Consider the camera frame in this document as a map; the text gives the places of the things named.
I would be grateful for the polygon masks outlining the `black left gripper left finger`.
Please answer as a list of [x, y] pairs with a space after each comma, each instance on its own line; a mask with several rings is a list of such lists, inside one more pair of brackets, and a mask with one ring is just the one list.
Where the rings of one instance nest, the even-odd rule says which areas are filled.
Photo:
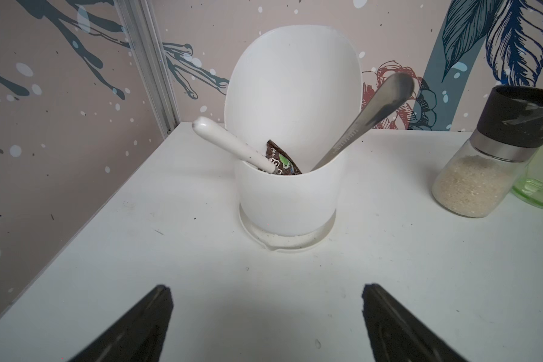
[[158, 285], [72, 360], [158, 361], [172, 311], [170, 288]]

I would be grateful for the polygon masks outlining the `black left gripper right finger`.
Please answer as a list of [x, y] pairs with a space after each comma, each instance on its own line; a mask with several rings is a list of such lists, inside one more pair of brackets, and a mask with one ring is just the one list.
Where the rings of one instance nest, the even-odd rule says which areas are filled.
[[365, 285], [362, 299], [375, 361], [466, 362], [382, 286]]

